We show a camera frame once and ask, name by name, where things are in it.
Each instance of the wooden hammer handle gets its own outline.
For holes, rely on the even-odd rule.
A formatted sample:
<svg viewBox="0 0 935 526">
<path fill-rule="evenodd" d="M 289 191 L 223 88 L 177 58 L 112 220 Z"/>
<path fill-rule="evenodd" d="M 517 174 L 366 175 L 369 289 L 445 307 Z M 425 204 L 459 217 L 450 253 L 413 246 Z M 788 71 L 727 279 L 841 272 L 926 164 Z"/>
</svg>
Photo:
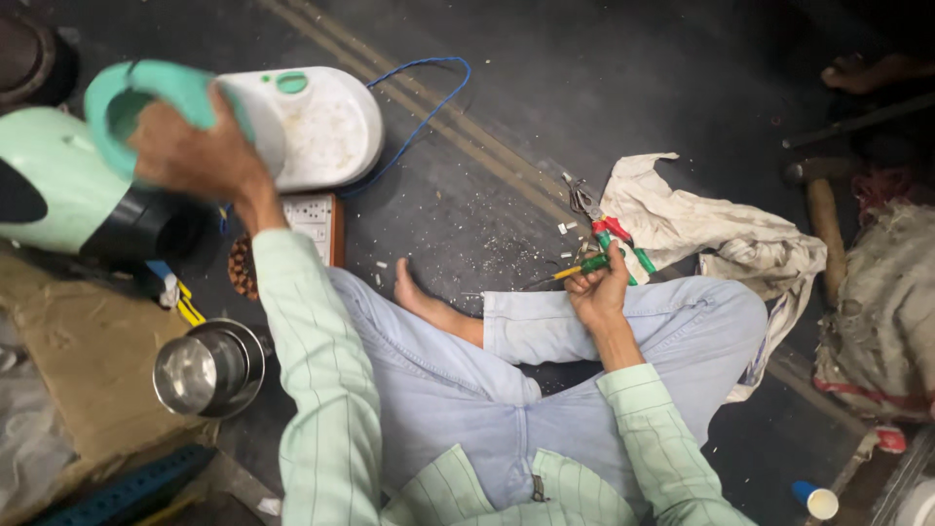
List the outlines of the wooden hammer handle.
<svg viewBox="0 0 935 526">
<path fill-rule="evenodd" d="M 806 186 L 809 203 L 809 215 L 812 218 L 812 231 L 827 246 L 827 265 L 825 268 L 825 292 L 827 302 L 837 308 L 838 289 L 847 276 L 847 259 L 844 252 L 844 240 L 841 239 L 841 227 L 838 224 L 838 209 L 834 204 L 834 194 L 827 179 L 817 179 Z"/>
</svg>

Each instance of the hand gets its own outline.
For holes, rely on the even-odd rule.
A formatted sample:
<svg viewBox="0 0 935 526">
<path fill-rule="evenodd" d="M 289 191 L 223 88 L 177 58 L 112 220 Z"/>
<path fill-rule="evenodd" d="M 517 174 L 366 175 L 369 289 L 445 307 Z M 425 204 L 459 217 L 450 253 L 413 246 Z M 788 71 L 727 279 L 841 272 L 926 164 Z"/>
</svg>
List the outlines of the hand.
<svg viewBox="0 0 935 526">
<path fill-rule="evenodd" d="M 582 323 L 592 331 L 619 323 L 624 316 L 624 297 L 630 272 L 618 246 L 617 240 L 611 241 L 609 269 L 595 270 L 587 275 L 576 273 L 565 280 L 571 306 Z"/>
<path fill-rule="evenodd" d="M 138 152 L 136 175 L 167 190 L 232 203 L 251 235 L 287 226 L 272 178 L 217 82 L 208 97 L 216 123 L 207 130 L 191 126 L 162 100 L 140 112 L 128 140 Z"/>
<path fill-rule="evenodd" d="M 565 280 L 571 306 L 591 332 L 600 361 L 608 373 L 646 363 L 624 317 L 630 272 L 618 246 L 618 241 L 614 240 L 608 248 L 609 270 L 595 270 L 586 276 L 572 274 Z"/>
</svg>

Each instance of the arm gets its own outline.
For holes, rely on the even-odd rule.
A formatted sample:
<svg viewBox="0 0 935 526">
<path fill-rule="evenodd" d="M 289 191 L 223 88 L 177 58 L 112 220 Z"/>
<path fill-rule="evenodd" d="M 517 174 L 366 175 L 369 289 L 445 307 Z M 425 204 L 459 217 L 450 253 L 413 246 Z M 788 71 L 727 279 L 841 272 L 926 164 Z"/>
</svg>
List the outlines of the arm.
<svg viewBox="0 0 935 526">
<path fill-rule="evenodd" d="M 276 342 L 282 386 L 298 412 L 280 442 L 285 524 L 376 524 L 380 407 L 370 362 L 314 245 L 288 228 L 262 161 L 216 85 L 218 122 L 189 126 L 150 104 L 130 138 L 141 179 L 233 203 L 253 238 L 260 297 Z"/>
<path fill-rule="evenodd" d="M 611 269 L 566 281 L 571 304 L 594 338 L 608 374 L 597 380 L 617 417 L 643 495 L 656 523 L 752 525 L 721 496 L 717 474 L 701 455 L 655 368 L 643 359 L 624 318 L 629 273 L 611 244 Z"/>
</svg>

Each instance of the yellow screwdriver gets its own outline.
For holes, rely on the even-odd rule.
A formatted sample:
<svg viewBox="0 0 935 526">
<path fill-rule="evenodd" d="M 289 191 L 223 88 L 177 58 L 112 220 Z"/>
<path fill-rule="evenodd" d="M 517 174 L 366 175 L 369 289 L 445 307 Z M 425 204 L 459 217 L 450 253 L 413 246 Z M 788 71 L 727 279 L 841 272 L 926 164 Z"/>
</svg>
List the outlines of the yellow screwdriver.
<svg viewBox="0 0 935 526">
<path fill-rule="evenodd" d="M 621 256 L 626 255 L 626 253 L 624 252 L 624 249 L 620 249 L 620 254 Z M 526 285 L 520 290 L 529 290 L 530 288 L 537 286 L 537 285 L 542 285 L 544 283 L 553 282 L 555 280 L 561 280 L 561 279 L 569 277 L 571 274 L 575 272 L 580 272 L 581 274 L 590 274 L 591 272 L 598 270 L 598 269 L 606 269 L 610 265 L 611 265 L 611 258 L 608 255 L 598 254 L 597 256 L 586 258 L 584 261 L 582 261 L 582 264 L 577 267 L 572 267 L 567 270 L 562 270 L 561 272 L 556 272 L 555 274 L 552 274 L 551 276 L 545 279 L 541 279 L 529 285 Z M 637 280 L 634 279 L 633 276 L 630 276 L 629 283 L 631 285 L 636 285 Z"/>
</svg>

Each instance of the round button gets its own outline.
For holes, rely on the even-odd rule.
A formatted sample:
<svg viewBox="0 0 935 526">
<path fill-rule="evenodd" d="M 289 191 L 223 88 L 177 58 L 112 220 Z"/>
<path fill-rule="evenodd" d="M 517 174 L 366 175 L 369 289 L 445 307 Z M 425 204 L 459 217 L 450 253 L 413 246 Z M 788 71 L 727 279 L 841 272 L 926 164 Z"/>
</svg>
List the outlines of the round button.
<svg viewBox="0 0 935 526">
<path fill-rule="evenodd" d="M 301 71 L 287 71 L 276 78 L 276 87 L 287 95 L 295 95 L 309 85 L 309 78 Z"/>
</svg>

